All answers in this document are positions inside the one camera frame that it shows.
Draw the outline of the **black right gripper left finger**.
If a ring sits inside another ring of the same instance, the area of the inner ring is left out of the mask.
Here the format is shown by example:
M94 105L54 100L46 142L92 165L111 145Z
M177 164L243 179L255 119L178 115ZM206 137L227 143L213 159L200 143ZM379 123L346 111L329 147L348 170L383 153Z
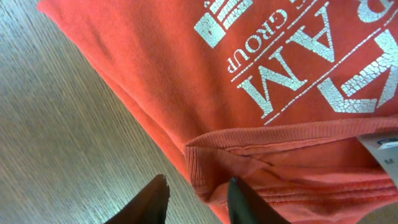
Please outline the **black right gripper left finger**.
M105 224L165 224L169 197L166 176L158 174Z

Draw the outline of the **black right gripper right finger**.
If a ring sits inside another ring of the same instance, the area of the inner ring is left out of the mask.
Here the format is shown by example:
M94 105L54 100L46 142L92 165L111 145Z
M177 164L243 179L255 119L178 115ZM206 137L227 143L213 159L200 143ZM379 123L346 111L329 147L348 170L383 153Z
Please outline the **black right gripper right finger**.
M290 224L239 177L229 180L228 210L231 224Z

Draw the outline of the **orange soccer t-shirt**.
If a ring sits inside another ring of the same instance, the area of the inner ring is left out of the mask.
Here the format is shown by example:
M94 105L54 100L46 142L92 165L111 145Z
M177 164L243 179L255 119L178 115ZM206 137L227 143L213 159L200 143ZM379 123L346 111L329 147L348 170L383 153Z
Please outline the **orange soccer t-shirt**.
M198 198L232 176L292 223L397 202L359 142L397 131L397 2L44 0Z

